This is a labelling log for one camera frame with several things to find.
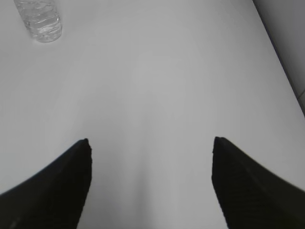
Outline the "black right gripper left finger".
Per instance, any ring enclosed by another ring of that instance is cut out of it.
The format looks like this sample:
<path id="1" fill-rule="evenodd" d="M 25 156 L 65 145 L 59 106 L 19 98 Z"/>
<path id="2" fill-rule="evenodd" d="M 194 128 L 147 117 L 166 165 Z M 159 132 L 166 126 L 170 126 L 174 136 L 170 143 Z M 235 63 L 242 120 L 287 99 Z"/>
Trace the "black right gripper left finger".
<path id="1" fill-rule="evenodd" d="M 92 181 L 88 139 L 0 196 L 2 229 L 75 229 Z"/>

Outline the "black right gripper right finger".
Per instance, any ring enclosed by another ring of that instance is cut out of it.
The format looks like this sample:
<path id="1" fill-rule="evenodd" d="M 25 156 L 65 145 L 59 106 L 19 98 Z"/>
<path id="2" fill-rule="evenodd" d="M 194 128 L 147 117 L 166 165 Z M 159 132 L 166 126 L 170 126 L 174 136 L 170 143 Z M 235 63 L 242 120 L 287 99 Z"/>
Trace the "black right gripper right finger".
<path id="1" fill-rule="evenodd" d="M 230 229 L 305 227 L 305 192 L 224 137 L 214 139 L 212 184 Z"/>

